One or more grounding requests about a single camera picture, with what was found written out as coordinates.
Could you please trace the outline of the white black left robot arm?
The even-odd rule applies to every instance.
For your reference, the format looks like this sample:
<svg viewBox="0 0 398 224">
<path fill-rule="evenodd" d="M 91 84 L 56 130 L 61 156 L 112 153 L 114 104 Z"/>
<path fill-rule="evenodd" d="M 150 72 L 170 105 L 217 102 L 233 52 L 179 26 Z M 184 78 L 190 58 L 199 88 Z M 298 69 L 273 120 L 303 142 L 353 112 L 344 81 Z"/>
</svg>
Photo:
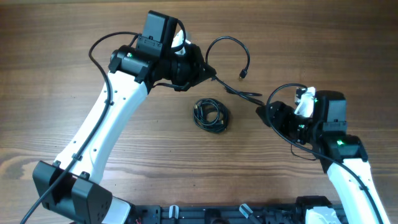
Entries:
<svg viewBox="0 0 398 224">
<path fill-rule="evenodd" d="M 102 92 L 72 141 L 52 163 L 39 162 L 32 174 L 37 205 L 76 223 L 139 218 L 132 203 L 100 186 L 116 141 L 153 87 L 187 91 L 216 73 L 177 18 L 150 11 L 143 32 L 133 37 L 101 71 Z"/>
</svg>

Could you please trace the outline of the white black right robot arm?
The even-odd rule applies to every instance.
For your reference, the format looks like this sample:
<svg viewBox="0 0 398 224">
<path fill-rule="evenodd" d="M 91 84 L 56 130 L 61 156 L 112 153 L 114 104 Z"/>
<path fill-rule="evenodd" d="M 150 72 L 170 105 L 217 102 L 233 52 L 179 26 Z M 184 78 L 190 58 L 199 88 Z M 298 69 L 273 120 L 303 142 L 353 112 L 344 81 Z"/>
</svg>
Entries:
<svg viewBox="0 0 398 224">
<path fill-rule="evenodd" d="M 337 91 L 297 88 L 296 107 L 275 101 L 257 108 L 265 125 L 290 144 L 312 146 L 343 207 L 338 213 L 324 197 L 299 197 L 304 223 L 389 223 L 375 188 L 368 154 L 359 137 L 347 134 L 346 98 Z"/>
</svg>

